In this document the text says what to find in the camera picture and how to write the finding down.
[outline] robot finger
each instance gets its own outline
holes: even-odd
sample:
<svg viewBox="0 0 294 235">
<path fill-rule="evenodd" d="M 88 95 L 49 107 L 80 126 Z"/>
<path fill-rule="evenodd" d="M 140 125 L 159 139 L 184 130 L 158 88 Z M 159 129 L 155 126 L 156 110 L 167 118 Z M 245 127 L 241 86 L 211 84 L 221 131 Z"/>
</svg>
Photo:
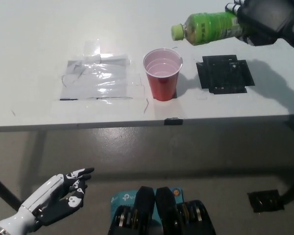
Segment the robot finger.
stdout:
<svg viewBox="0 0 294 235">
<path fill-rule="evenodd" d="M 85 184 L 85 180 L 76 180 L 75 183 L 70 186 L 69 192 L 76 191 L 78 188 L 86 189 L 88 186 Z"/>
<path fill-rule="evenodd" d="M 235 4 L 237 4 L 237 5 L 241 5 L 241 6 L 244 5 L 244 2 L 245 2 L 245 0 L 234 0 L 234 3 L 235 3 Z"/>
<path fill-rule="evenodd" d="M 239 11 L 240 8 L 241 8 L 241 6 L 239 4 L 234 4 L 234 3 L 228 3 L 225 6 L 225 10 L 227 12 L 233 13 L 234 15 L 237 15 L 238 14 L 238 11 Z"/>
<path fill-rule="evenodd" d="M 80 180 L 89 180 L 92 176 L 87 174 L 87 175 L 82 175 L 79 179 Z"/>
<path fill-rule="evenodd" d="M 69 174 L 67 174 L 67 177 L 69 179 L 81 179 L 82 177 L 84 177 L 85 174 L 90 174 L 94 171 L 94 168 L 84 168 L 84 169 L 80 169 L 80 170 L 76 170 L 73 171 Z"/>
<path fill-rule="evenodd" d="M 79 182 L 77 183 L 77 188 L 75 192 L 82 192 L 83 194 L 85 194 L 85 190 L 86 190 L 85 180 L 79 180 Z"/>
</svg>

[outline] white table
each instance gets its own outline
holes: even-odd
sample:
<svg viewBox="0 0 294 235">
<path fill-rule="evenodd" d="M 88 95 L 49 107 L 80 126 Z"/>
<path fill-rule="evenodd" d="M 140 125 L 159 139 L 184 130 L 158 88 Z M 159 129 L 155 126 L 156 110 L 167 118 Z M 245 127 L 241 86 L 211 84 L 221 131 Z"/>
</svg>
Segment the white table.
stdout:
<svg viewBox="0 0 294 235">
<path fill-rule="evenodd" d="M 0 131 L 163 125 L 166 118 L 196 123 L 211 118 L 294 114 L 294 49 L 284 41 L 251 47 L 235 38 L 194 47 L 174 42 L 170 28 L 195 12 L 221 12 L 229 0 L 1 0 Z M 87 40 L 101 52 L 127 53 L 145 85 L 146 99 L 58 101 L 67 61 Z M 142 59 L 177 47 L 184 65 L 169 102 L 152 99 Z M 255 87 L 246 94 L 213 95 L 200 88 L 195 61 L 236 54 L 248 61 Z"/>
</svg>

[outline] red cup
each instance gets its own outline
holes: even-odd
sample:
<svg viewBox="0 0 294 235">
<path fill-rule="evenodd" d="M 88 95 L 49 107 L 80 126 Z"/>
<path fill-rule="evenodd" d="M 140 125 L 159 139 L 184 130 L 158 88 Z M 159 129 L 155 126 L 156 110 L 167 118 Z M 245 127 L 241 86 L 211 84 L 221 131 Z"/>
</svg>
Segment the red cup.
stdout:
<svg viewBox="0 0 294 235">
<path fill-rule="evenodd" d="M 156 49 L 144 57 L 143 65 L 153 97 L 160 101 L 172 99 L 183 66 L 182 57 L 171 49 Z"/>
</svg>

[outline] blue packaging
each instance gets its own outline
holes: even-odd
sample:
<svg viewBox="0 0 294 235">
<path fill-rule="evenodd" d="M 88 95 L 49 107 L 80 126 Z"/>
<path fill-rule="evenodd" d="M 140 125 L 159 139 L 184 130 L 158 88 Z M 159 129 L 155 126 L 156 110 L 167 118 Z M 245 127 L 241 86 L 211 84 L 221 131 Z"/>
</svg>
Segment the blue packaging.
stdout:
<svg viewBox="0 0 294 235">
<path fill-rule="evenodd" d="M 174 194 L 176 203 L 182 203 L 183 200 L 183 191 L 182 188 L 170 188 L 172 193 Z M 122 191 L 118 192 L 111 198 L 111 221 L 113 219 L 113 216 L 117 210 L 117 208 L 121 205 L 125 206 L 133 206 L 135 202 L 135 196 L 136 196 L 137 190 L 130 190 L 130 191 Z M 152 215 L 152 226 L 161 226 L 161 220 L 158 215 L 157 207 L 155 204 L 155 207 L 153 209 L 153 215 Z"/>
</svg>

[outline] cup rim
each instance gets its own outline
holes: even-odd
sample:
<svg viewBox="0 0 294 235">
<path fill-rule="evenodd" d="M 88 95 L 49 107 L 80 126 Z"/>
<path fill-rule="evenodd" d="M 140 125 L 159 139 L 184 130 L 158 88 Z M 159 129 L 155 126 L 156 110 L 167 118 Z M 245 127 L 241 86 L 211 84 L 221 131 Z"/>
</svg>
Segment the cup rim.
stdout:
<svg viewBox="0 0 294 235">
<path fill-rule="evenodd" d="M 149 72 L 146 70 L 146 68 L 145 68 L 145 59 L 146 59 L 146 57 L 147 57 L 149 54 L 151 54 L 151 53 L 153 53 L 153 52 L 155 52 L 155 51 L 158 51 L 158 50 L 168 50 L 168 51 L 174 52 L 178 57 L 181 58 L 181 61 L 182 61 L 181 66 L 180 66 L 180 68 L 179 68 L 175 73 L 172 73 L 172 74 L 167 75 L 167 76 L 156 76 L 156 75 L 152 75 L 151 73 L 149 73 Z M 183 66 L 183 58 L 182 58 L 182 56 L 181 56 L 179 53 L 177 53 L 175 50 L 170 49 L 170 48 L 165 48 L 165 47 L 164 47 L 164 48 L 154 49 L 154 50 L 148 52 L 148 53 L 144 56 L 144 59 L 143 59 L 143 67 L 144 67 L 145 72 L 146 72 L 147 74 L 149 74 L 150 76 L 154 77 L 154 78 L 169 78 L 169 77 L 171 77 L 171 76 L 177 74 L 178 72 L 180 72 L 182 66 Z"/>
</svg>

